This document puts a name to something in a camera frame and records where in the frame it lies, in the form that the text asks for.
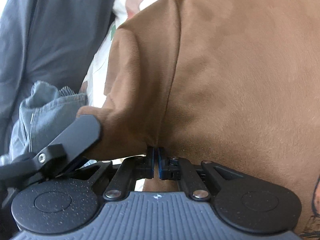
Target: white crosshair mark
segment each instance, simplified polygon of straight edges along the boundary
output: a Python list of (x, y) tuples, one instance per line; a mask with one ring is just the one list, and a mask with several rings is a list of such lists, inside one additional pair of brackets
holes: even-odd
[(160, 198), (162, 198), (162, 196), (161, 196), (160, 194), (155, 194), (153, 197), (154, 197), (155, 199), (160, 199)]

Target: brown garment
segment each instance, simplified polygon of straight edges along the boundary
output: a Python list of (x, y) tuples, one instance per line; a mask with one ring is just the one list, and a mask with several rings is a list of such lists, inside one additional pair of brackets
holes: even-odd
[(320, 0), (159, 0), (116, 31), (96, 159), (170, 149), (280, 184), (312, 215)]

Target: dark gray pants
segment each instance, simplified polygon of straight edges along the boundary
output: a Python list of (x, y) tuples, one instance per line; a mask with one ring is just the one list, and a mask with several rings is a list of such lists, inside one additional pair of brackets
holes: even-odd
[(0, 18), (0, 155), (20, 102), (45, 81), (77, 92), (113, 21), (114, 0), (8, 0)]

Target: brown sleeve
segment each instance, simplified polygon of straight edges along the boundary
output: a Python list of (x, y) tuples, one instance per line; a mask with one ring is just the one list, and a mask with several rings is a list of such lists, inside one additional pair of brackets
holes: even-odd
[(175, 0), (159, 0), (116, 31), (102, 108), (84, 106), (102, 124), (101, 140), (85, 154), (110, 160), (156, 146), (179, 50)]

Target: gray gripper base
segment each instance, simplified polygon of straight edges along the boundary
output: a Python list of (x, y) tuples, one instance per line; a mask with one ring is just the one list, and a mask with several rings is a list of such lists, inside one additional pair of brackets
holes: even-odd
[(23, 231), (14, 240), (298, 240), (293, 232), (253, 236), (237, 231), (214, 214), (208, 203), (183, 192), (131, 192), (106, 203), (99, 215), (77, 231), (55, 236)]

